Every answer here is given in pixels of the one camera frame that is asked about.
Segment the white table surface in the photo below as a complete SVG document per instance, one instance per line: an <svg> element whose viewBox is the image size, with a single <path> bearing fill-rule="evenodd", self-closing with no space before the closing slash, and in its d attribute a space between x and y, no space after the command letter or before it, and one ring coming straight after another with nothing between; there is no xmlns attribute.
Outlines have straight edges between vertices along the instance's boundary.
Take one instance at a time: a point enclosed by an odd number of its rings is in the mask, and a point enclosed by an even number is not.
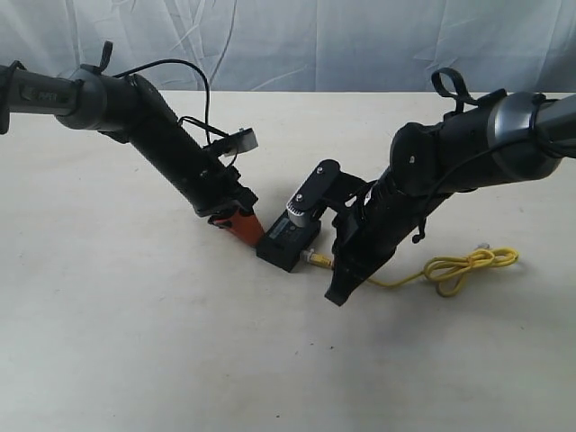
<svg viewBox="0 0 576 432"><path fill-rule="evenodd" d="M202 112L201 94L166 99ZM323 158L376 178L400 126L451 107L435 94L213 101L214 125L256 131L238 168L266 227ZM260 261L130 145L14 115L0 155L3 432L574 430L572 161L449 200L378 275L482 242L519 249L519 265L473 276L452 300L425 282L367 285L338 308L323 297L328 271Z"/></svg>

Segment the yellow cable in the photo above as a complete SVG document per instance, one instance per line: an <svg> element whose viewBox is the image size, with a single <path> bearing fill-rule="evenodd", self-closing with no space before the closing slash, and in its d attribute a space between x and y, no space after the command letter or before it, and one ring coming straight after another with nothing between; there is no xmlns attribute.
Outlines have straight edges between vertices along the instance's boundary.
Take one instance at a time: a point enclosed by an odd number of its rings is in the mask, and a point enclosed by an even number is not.
<svg viewBox="0 0 576 432"><path fill-rule="evenodd" d="M385 283L374 278L369 278L368 282L381 286L382 288L398 288L408 282L426 277L430 282L436 284L436 292L442 297L454 297L457 295L466 282L468 274L481 268L494 268L511 266L518 261L519 254L512 247L499 247L496 249L479 248L468 256L437 256L430 259L424 268L404 279ZM313 250L302 253L302 259L313 266L332 269L333 262L328 256L318 254ZM442 286L451 279L456 278L454 287L451 290L444 290Z"/></svg>

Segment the white backdrop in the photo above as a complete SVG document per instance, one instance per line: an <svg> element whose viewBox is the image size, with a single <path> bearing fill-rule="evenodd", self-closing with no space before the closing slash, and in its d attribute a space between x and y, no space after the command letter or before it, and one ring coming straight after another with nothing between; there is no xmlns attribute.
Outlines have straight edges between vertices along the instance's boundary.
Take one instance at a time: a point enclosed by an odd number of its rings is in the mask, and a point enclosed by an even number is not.
<svg viewBox="0 0 576 432"><path fill-rule="evenodd" d="M440 66L472 90L576 91L576 0L0 0L0 64L68 73L115 43L110 70L165 57L215 89L422 91ZM195 89L185 67L146 74Z"/></svg>

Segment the orange part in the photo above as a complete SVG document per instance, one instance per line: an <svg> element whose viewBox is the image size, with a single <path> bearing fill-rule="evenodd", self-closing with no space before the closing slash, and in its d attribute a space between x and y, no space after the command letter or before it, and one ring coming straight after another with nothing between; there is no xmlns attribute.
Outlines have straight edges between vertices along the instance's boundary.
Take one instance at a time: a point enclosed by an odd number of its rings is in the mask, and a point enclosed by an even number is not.
<svg viewBox="0 0 576 432"><path fill-rule="evenodd" d="M264 229L254 213L245 215L241 210L236 210L229 218L215 219L212 223L231 232L252 247L255 247L264 236Z"/></svg>

